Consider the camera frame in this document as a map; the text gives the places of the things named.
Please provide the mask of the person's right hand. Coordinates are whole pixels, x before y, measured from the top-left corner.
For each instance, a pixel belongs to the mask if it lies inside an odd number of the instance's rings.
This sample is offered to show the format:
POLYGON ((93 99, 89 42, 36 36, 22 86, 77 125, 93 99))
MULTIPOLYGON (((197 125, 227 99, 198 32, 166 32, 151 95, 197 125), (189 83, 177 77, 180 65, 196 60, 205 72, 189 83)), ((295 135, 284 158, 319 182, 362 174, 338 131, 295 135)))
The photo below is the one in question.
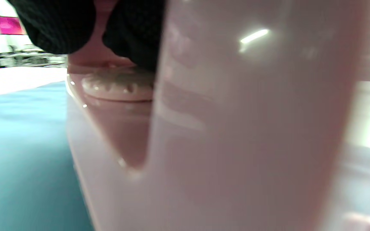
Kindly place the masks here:
MULTIPOLYGON (((102 35, 117 56, 155 72, 163 27, 164 0, 119 0, 102 35)), ((68 55, 86 45, 94 32, 93 0, 10 0, 32 43, 51 54, 68 55)))

